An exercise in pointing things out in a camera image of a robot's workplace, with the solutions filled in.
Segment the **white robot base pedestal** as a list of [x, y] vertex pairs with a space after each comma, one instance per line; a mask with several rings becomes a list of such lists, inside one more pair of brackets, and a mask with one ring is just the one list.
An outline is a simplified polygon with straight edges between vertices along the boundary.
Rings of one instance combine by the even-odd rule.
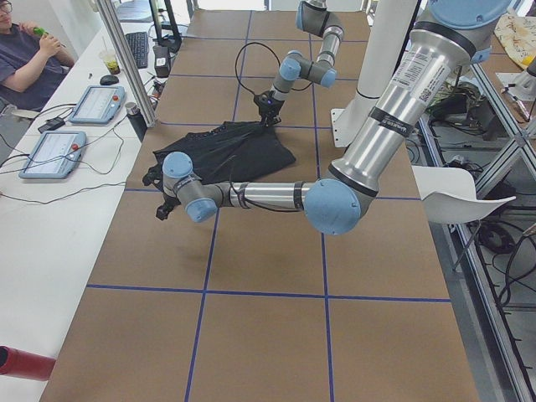
[[380, 1], [374, 16], [354, 98], [343, 109], [332, 109], [335, 147], [349, 146], [372, 107], [384, 93], [405, 53], [419, 0]]

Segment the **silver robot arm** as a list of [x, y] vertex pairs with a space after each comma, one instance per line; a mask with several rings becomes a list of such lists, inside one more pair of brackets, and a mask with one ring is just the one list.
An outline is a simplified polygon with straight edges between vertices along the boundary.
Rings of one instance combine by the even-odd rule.
[[325, 178], [313, 183], [207, 183], [184, 152], [162, 162], [166, 219], [183, 206], [202, 222], [223, 207], [303, 212], [327, 235], [353, 229], [379, 192], [379, 177], [413, 131], [447, 76], [486, 60], [506, 1], [382, 1], [377, 8], [358, 84], [373, 81], [367, 98], [358, 90], [333, 126], [343, 133], [345, 153], [333, 160]]
[[263, 126], [281, 121], [280, 110], [297, 80], [329, 88], [337, 78], [335, 59], [344, 37], [340, 18], [327, 9], [325, 1], [301, 1], [296, 11], [296, 27], [322, 39], [322, 46], [315, 59], [305, 58], [298, 50], [289, 51], [270, 89], [254, 96]]

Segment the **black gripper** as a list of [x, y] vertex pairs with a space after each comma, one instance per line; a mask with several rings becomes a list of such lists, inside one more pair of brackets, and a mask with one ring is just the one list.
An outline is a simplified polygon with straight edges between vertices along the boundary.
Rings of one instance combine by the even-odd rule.
[[162, 196], [163, 203], [157, 207], [156, 217], [160, 220], [165, 220], [170, 213], [181, 204], [181, 202], [176, 195], [169, 195], [168, 193], [163, 192]]
[[273, 92], [254, 95], [254, 103], [258, 107], [261, 125], [274, 126], [281, 122], [281, 101], [274, 97]]

